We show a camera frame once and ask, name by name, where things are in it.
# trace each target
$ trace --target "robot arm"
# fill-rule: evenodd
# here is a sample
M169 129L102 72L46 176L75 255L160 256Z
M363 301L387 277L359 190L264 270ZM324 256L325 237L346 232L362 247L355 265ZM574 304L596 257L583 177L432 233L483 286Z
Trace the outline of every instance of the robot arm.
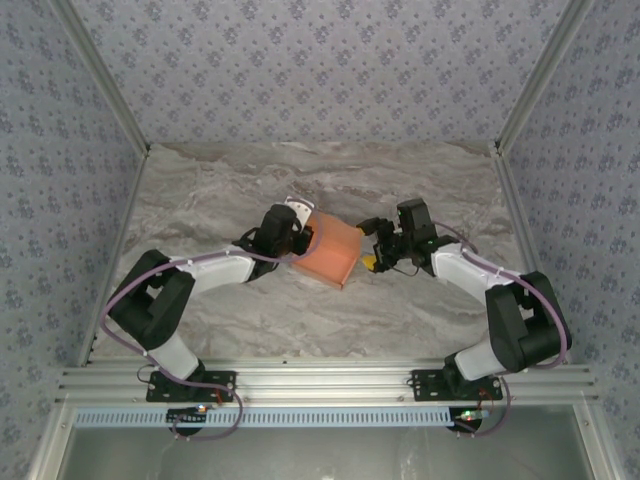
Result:
M186 263L151 277L120 300L109 316L169 373L182 380L200 381L204 365L177 332L187 300L193 294L221 285L250 282L272 272L278 265L233 255L234 251L269 258L291 252L304 254L313 236L311 228L306 226L312 207L308 202L291 198L284 204L273 205L260 227L249 230L223 250L227 255ZM172 260L178 258L166 257L158 250L146 252L114 295L144 273Z
M365 258L365 265L379 273L393 268L400 259L411 259L416 267L456 285L487 308L489 338L445 359L444 378L456 397L477 392L474 382L482 378L504 371L519 372L558 354L561 342L553 318L534 296L514 281L490 273L469 259L519 277L541 292L558 312L567 349L571 347L569 330L546 276L540 272L521 275L505 271L474 253L463 254L457 239L437 235L422 199L399 204L398 217L399 229L380 218L358 225L365 235L375 234L377 239L375 257ZM525 318L523 310L531 314Z

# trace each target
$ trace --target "orange plastic bin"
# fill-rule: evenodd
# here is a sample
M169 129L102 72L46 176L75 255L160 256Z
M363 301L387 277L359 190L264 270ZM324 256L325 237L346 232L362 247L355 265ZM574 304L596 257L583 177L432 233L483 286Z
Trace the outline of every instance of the orange plastic bin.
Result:
M311 255L295 261L293 266L302 273L341 290L360 258L362 232L336 217L316 212L307 223L315 232L309 248L313 248L318 240L318 216L322 223L320 244Z

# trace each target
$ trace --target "marble table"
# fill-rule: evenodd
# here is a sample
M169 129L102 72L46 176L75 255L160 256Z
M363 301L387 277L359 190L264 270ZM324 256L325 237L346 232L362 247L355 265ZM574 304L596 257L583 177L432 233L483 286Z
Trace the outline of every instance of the marble table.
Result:
M167 144L151 149L116 280L151 248L170 256L214 251L258 226L287 195L350 224L392 217L397 203L422 197L434 219L462 230L486 258L522 268L482 144ZM399 267L413 270L408 261ZM360 263L342 291L281 266L201 294L179 327L203 357L435 358L486 330L484 308L455 286L424 272L374 275ZM94 348L94 357L129 355L102 332Z

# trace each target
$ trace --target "purple cable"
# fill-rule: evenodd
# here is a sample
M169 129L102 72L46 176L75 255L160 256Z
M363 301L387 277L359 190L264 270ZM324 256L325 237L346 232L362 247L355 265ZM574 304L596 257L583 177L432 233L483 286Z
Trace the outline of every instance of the purple cable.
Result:
M533 368L549 369L549 368L554 368L560 365L564 361L564 357L567 355L567 334L564 331L564 325L562 325L562 320L560 320L560 315L558 315L558 312L556 312L556 309L553 308L553 305L551 305L551 302L549 302L549 300L545 298L545 296L540 292L540 290L535 288L529 282L522 280L517 275L513 275L512 273L505 272L500 268L496 268L492 265L489 265L487 263L484 263L478 260L477 258L473 258L471 255L469 255L465 251L464 248L462 249L462 256L468 262L474 264L476 267L482 268L483 270L489 273L499 275L501 277L506 278L507 280L511 280L512 282L517 283L521 287L528 290L534 297L538 299L538 301L542 304L545 310L549 312L549 314L551 315L551 318L553 319L553 323L555 323L556 328L558 329L558 335L560 336L560 353L558 354L558 357L552 362L545 363L544 365L534 365Z
M314 209L313 205L310 204L309 202L307 202L305 200L302 200L302 199L299 199L299 198L293 198L291 200L306 205L307 207L309 207L309 209L311 209L312 214L315 213L315 209ZM175 382L175 383L179 383L181 385L185 385L187 387L211 388L211 389L215 389L215 390L222 390L223 392L227 392L228 394L233 396L233 398L238 402L238 416L236 417L236 420L233 423L233 425L231 425L225 431L223 431L221 433L218 433L218 434L215 434L215 435L206 435L206 436L198 436L198 437L184 437L184 436L179 435L177 433L176 425L177 425L178 421L175 421L173 423L173 425L172 425L171 430L173 431L173 433L176 435L177 438L189 439L189 441L202 442L202 441L207 441L207 440L219 440L221 438L228 437L229 435L231 435L233 432L235 432L238 429L238 427L240 426L240 422L242 421L242 415L243 415L243 411L244 411L244 405L242 403L242 399L235 392L235 390L233 390L231 388L228 388L226 385L220 385L220 384L217 384L217 383L190 382L188 380L182 380L181 378L176 377L175 375L171 374L170 372L168 372L167 370L162 368L160 366L160 364L158 363L158 361L155 358L153 358L151 355L149 355L148 352L146 352L142 348L136 346L135 344L125 340L124 338L120 337L115 332L113 332L111 329L109 329L109 327L106 324L106 319L107 319L107 315L109 314L111 309L120 300L122 300L129 292L131 292L131 290L136 288L142 282L144 282L148 278L151 278L151 277L153 277L153 276L155 276L155 275L157 275L159 273L164 272L165 270L169 270L170 268L180 267L182 265L186 265L186 264L189 264L189 263L204 262L204 261L207 261L207 260L213 260L213 259L216 259L216 258L227 257L227 256L229 256L229 257L234 257L234 256L235 257L249 257L249 258L253 258L254 260L261 260L261 261L264 261L264 262L271 262L271 263L293 263L293 262L297 262L298 260L302 260L303 258L306 258L309 255L313 254L313 252L315 252L315 250L318 248L318 245L320 245L320 240L322 239L322 234L323 234L323 232L322 232L322 221L320 219L320 216L317 216L317 232L315 233L315 235L313 236L313 239L312 239L313 245L303 255L300 255L300 256L297 256L297 257L271 258L271 257L266 257L264 255L258 255L257 253L245 252L243 250L231 250L231 251L228 251L228 252L227 251L219 251L219 252L213 252L213 253L205 253L203 255L197 255L197 256L191 257L191 258L173 260L171 262L168 262L168 263L165 263L163 265L160 265L159 267L152 268L148 272L145 272L144 274L140 275L138 278L136 278L131 283L126 285L116 295L114 295L107 302L105 307L102 309L102 312L100 313L100 328L102 328L104 333L106 333L107 336L109 336L110 338L112 338L113 340L118 342L120 345L128 348L129 350L131 350L134 353L137 353L138 355L142 355L143 357L145 357L150 363L152 363L153 365L158 367L158 371L160 373L162 373L165 377L167 377L169 380L171 380L172 382Z
M469 253L467 253L464 249L464 247L468 247L470 250L473 251L473 253L478 253L478 248L473 245L464 235L462 235L460 232L456 231L455 229L451 228L450 226L441 223L441 222L433 222L434 225L438 225L439 227L442 227L446 230L449 230L451 233L453 233L458 240L460 240L460 243L462 244L462 248L461 248L461 252L462 252L462 256L469 262L472 263L473 265L475 265L476 267L479 267L481 269L483 269L486 272L489 272L491 274L494 275L499 275L501 277L504 277L508 280L511 280L514 283L517 283L518 285L520 285L521 287L525 288L526 290L528 290L534 297L536 297L538 299L538 301L542 304L542 306L545 308L545 310L547 310L547 312L549 312L549 314L551 315L551 318L553 319L553 323L556 325L556 328L558 329L558 335L560 336L560 354L558 355L558 357L552 361L551 363L547 363L544 365L535 365L533 368L540 368L540 369L548 369L548 368L554 368L557 367L558 365L560 365L563 361L565 356L567 355L567 334L564 331L564 325L562 324L562 320L560 320L560 315L558 314L558 312L556 311L556 309L553 307L553 305L551 305L551 303L549 302L549 300L547 300L545 298L545 296L537 289L535 288L533 285L531 285L529 282L522 280L520 277L513 275L509 272L505 272L504 270L502 270L501 268L496 268L493 265L489 265L481 260L478 260L477 258L474 258L473 256L469 255Z
M462 422L459 422L457 420L454 421L453 423L455 423L459 427L464 428L465 430L469 430L469 432L471 432L471 435L473 435L474 437L486 437L487 435L491 435L492 433L496 433L498 430L500 430L502 427L504 427L505 423L507 423L507 419L509 418L509 415L511 414L511 391L509 390L509 384L504 379L504 377L500 377L500 380L502 381L502 384L504 385L504 391L505 391L505 393L507 395L507 406L505 408L504 415L502 416L502 418L500 420L498 420L498 423L496 423L489 430L485 430L484 432L476 432L476 430L473 427L470 427L466 423L462 423Z
M460 232L459 232L458 230L456 230L455 228L450 227L449 225L446 225L446 224L444 224L444 223L442 223L442 222L437 222L437 221L435 221L435 220L433 220L431 223L433 223L434 225L437 225L438 227L442 227L442 228L444 228L445 230L449 230L451 233L453 233L453 235L454 235L458 240L460 240L460 243L462 243L462 244L464 244L464 245L468 246L468 247L473 251L473 253L478 253L478 251L479 251L479 250L478 250L478 247L476 247L473 243L471 243L471 241L470 241L466 236L464 236L462 233L460 233Z

